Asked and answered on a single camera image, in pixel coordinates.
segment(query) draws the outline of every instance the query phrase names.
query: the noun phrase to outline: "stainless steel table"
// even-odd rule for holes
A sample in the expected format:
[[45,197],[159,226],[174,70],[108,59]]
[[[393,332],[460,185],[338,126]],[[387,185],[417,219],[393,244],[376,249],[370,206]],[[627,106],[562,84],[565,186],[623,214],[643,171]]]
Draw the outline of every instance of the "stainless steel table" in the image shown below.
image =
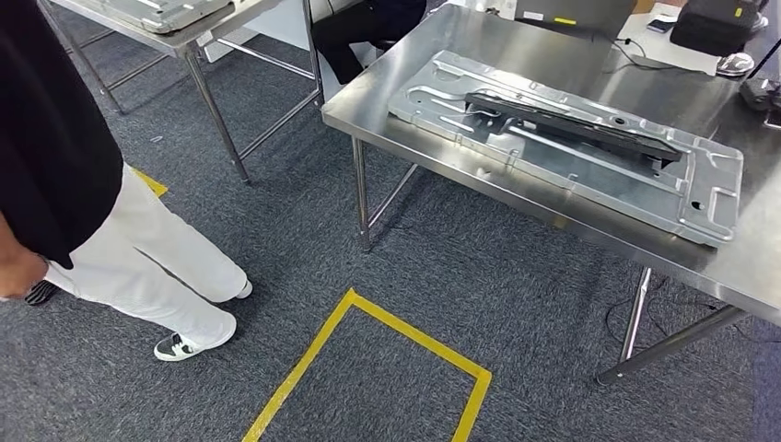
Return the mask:
[[[85,42],[76,41],[71,33],[63,26],[63,24],[57,19],[56,15],[52,11],[52,6],[49,2],[55,3],[66,9],[77,13],[78,15],[88,18],[106,28],[119,32],[124,36],[143,43],[144,45],[160,52],[159,57],[156,57],[149,62],[142,64],[131,72],[123,75],[115,80],[113,83],[106,85],[100,78],[100,75],[92,66],[92,63],[84,55],[82,48],[86,44],[90,44],[98,38],[105,37],[106,33],[101,32],[98,36],[90,38]],[[216,128],[219,131],[222,138],[223,145],[227,150],[230,157],[230,162],[236,168],[236,171],[241,176],[241,179],[245,182],[250,180],[250,176],[247,170],[244,168],[243,159],[251,154],[258,146],[260,146],[266,139],[279,130],[286,122],[292,119],[297,113],[299,113],[309,103],[314,101],[315,103],[322,103],[322,80],[320,72],[320,64],[318,61],[317,53],[314,51],[314,45],[311,39],[311,9],[309,7],[309,0],[302,0],[304,7],[304,17],[306,19],[306,28],[309,36],[309,51],[310,60],[312,63],[312,71],[306,71],[297,66],[273,58],[270,55],[266,55],[253,49],[241,46],[235,42],[226,40],[228,33],[241,28],[248,21],[258,17],[263,11],[270,10],[277,6],[279,1],[277,0],[243,0],[234,1],[232,4],[220,9],[219,11],[204,17],[190,26],[169,34],[155,34],[144,29],[138,28],[133,24],[127,23],[119,18],[113,17],[108,14],[103,8],[100,7],[100,3],[94,0],[39,0],[41,11],[47,17],[52,27],[60,32],[70,46],[69,50],[73,55],[79,59],[79,61],[86,67],[87,72],[94,77],[100,88],[100,93],[105,95],[111,106],[122,112],[122,107],[117,102],[111,91],[126,83],[130,79],[143,73],[146,69],[161,62],[167,57],[181,58],[187,64],[192,79],[195,81],[195,85],[198,87],[198,91],[201,93],[206,106],[209,109],[209,113],[215,122]],[[206,83],[204,73],[201,71],[201,67],[198,64],[202,48],[212,42],[219,42],[237,51],[244,52],[249,56],[258,58],[267,63],[274,64],[290,72],[293,72],[299,76],[304,76],[310,80],[314,80],[315,89],[310,92],[304,99],[297,103],[291,110],[280,117],[274,122],[268,129],[263,131],[252,140],[247,146],[240,151],[237,150],[233,143],[233,138],[230,136],[222,114],[217,107],[212,93],[209,90],[209,86]]]
[[[441,50],[742,150],[736,238],[719,250],[694,244],[389,115],[390,96]],[[764,129],[762,117],[742,106],[738,85],[678,69],[637,69],[610,51],[608,41],[578,40],[444,6],[327,102],[322,114],[326,124],[353,136],[360,239],[366,250],[370,229],[420,165],[645,265],[619,364],[597,376],[611,383],[749,314],[781,325],[781,133]],[[367,207],[364,142],[413,162],[373,213]],[[633,355],[650,268],[728,306]]]

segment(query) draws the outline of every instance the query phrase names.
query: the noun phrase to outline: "seated person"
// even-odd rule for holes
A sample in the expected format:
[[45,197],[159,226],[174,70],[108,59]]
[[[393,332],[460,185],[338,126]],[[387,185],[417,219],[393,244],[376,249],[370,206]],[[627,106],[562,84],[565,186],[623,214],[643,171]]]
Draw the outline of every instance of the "seated person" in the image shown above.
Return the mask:
[[312,40],[346,85],[364,70],[350,43],[398,40],[424,13],[425,0],[364,0],[313,24]]

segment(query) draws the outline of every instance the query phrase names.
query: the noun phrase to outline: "floor marking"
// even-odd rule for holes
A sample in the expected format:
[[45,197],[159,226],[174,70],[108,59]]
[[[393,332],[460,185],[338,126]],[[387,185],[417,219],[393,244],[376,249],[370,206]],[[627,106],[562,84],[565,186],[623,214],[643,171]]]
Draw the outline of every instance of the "floor marking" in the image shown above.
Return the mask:
[[423,345],[431,353],[445,359],[452,365],[460,368],[475,378],[474,388],[469,396],[469,400],[466,403],[461,419],[459,420],[459,426],[456,428],[453,434],[452,442],[465,442],[469,438],[469,434],[472,431],[474,420],[477,419],[477,414],[480,412],[480,407],[483,405],[483,399],[485,393],[488,391],[488,386],[491,384],[491,372],[478,366],[473,361],[466,357],[459,355],[452,349],[448,348],[445,344],[437,341],[436,339],[428,336],[422,331],[417,330],[412,325],[400,320],[393,316],[388,311],[382,309],[380,306],[370,302],[369,300],[361,297],[354,289],[349,289],[344,295],[339,304],[331,313],[331,316],[322,324],[322,328],[315,336],[314,341],[307,349],[307,352],[301,356],[293,370],[287,375],[287,378],[282,382],[282,385],[276,389],[274,396],[266,403],[263,410],[258,415],[255,422],[247,431],[242,442],[256,442],[261,438],[268,424],[274,418],[276,412],[282,408],[282,404],[293,391],[293,388],[298,384],[301,378],[304,376],[304,372],[307,371],[309,365],[315,359],[315,356],[320,352],[322,346],[328,340],[333,333],[333,330],[344,318],[344,314],[347,310],[355,306],[366,312],[369,316],[376,320],[379,320],[383,324],[391,327],[395,331],[410,338],[419,345]]
[[164,186],[164,185],[160,184],[159,182],[157,182],[157,181],[155,181],[155,180],[152,180],[151,178],[149,178],[149,176],[147,176],[147,175],[146,175],[144,172],[142,172],[141,170],[139,170],[139,169],[136,169],[136,168],[130,168],[130,169],[132,169],[132,170],[133,170],[133,172],[135,172],[135,174],[136,174],[136,175],[138,175],[138,176],[141,178],[141,180],[144,180],[144,182],[146,183],[146,185],[147,185],[147,186],[149,186],[149,189],[152,189],[152,192],[154,192],[154,193],[155,193],[155,195],[157,195],[157,197],[158,197],[158,198],[159,198],[160,196],[162,196],[162,194],[163,194],[163,193],[165,193],[165,192],[168,192],[168,191],[169,191],[169,188],[168,188],[168,187],[166,187],[166,186]]

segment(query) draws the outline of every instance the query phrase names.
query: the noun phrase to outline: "laptop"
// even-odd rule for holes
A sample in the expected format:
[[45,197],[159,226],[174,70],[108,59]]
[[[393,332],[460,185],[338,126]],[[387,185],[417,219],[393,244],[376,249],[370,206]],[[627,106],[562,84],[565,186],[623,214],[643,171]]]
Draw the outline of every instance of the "laptop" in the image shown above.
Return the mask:
[[231,0],[91,0],[108,15],[156,34],[186,28]]
[[613,41],[636,0],[518,0],[516,21],[574,37]]

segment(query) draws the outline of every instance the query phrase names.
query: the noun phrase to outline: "black pants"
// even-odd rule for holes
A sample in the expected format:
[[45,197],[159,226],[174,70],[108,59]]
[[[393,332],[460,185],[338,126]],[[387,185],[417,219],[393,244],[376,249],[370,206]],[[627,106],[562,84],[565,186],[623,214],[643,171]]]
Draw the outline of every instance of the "black pants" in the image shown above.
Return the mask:
[[415,25],[417,22],[405,26],[397,20],[386,19],[369,4],[361,2],[312,25],[312,40],[315,48],[328,60],[339,83],[346,85],[364,70],[350,49],[350,43],[398,40]]

